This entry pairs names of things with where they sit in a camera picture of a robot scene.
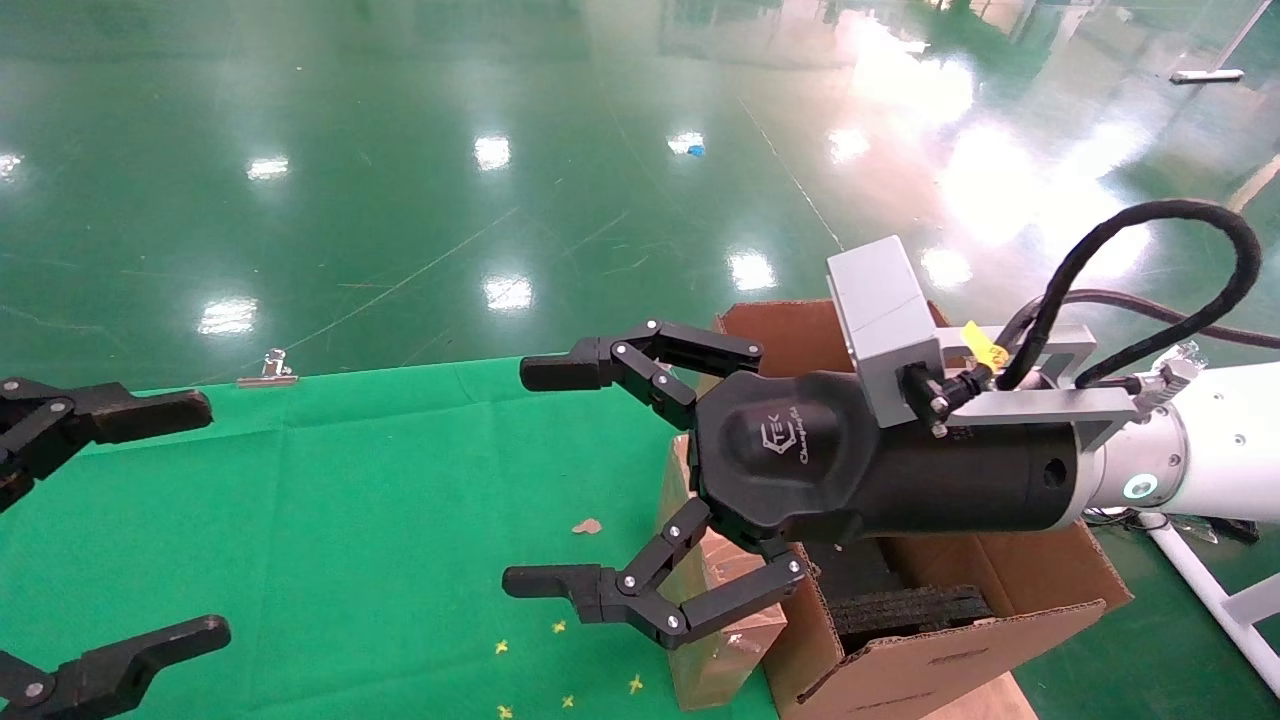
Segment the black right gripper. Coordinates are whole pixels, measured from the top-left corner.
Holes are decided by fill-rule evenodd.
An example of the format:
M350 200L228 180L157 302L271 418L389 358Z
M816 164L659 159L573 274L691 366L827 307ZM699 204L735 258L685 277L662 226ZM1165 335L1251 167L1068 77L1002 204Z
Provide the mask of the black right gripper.
M522 357L518 377L530 392L618 386L675 429L691 429L701 498L687 500L622 570L512 566L502 589L564 598L584 624L626 623L677 650L781 602L806 577L806 564L774 537L844 544L1039 532L1066 520L1079 464L1069 424L960 427L945 437L918 421L883 428L852 373L767 378L750 373L762 357L755 340L660 320ZM730 377L698 400L676 368ZM662 584L716 529L742 547L764 541L764 565L681 603L667 600Z

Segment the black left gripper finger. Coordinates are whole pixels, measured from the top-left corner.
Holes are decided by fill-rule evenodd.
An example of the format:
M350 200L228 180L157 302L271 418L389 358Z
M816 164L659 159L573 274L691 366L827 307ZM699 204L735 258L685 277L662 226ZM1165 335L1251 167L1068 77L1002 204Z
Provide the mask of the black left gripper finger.
M230 643L228 620L193 618L106 644L46 673L3 653L3 719L110 719L138 707L164 669Z
M1 387L1 510L90 445L122 445L212 424L207 396L183 389L140 397L119 383L58 388L10 377Z

